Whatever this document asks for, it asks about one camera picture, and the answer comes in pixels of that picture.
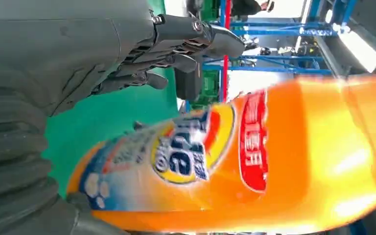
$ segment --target tide logo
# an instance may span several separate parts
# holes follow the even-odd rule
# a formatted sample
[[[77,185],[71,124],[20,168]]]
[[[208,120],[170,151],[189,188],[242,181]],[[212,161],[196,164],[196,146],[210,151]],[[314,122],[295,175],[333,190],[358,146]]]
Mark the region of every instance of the tide logo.
[[[153,170],[174,184],[208,180],[231,139],[234,122],[229,104],[174,119],[153,142]]]

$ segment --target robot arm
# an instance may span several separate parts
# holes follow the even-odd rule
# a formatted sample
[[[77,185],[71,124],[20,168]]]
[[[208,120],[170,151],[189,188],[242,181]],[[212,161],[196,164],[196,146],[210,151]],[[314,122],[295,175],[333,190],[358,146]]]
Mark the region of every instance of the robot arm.
[[[92,218],[80,196],[60,198],[41,158],[47,117],[93,94],[163,88],[148,71],[190,71],[187,55],[243,50],[225,29],[153,16],[146,0],[0,0],[0,235],[125,233]]]

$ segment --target green surface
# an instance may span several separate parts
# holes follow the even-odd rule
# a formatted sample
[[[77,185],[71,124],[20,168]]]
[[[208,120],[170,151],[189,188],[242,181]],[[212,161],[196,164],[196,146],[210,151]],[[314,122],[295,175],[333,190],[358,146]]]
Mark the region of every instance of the green surface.
[[[155,14],[165,12],[162,0],[149,2]],[[168,78],[165,90],[129,87],[89,97],[74,109],[49,118],[46,132],[49,148],[44,157],[52,160],[51,176],[57,179],[62,196],[75,165],[95,144],[132,130],[135,120],[152,124],[178,115],[173,69],[154,71]]]

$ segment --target detergent bottle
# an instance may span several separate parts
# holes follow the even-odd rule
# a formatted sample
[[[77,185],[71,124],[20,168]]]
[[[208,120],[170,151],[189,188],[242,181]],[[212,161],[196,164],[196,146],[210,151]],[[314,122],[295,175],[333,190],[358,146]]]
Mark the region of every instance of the detergent bottle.
[[[120,228],[304,234],[376,208],[376,76],[299,78],[102,142],[68,192]]]

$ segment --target person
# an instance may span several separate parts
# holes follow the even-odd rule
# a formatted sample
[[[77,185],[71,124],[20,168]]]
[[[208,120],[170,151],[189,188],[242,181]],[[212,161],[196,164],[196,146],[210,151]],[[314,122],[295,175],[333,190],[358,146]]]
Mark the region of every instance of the person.
[[[273,0],[234,0],[232,16],[250,16],[260,11],[271,12],[275,7]]]

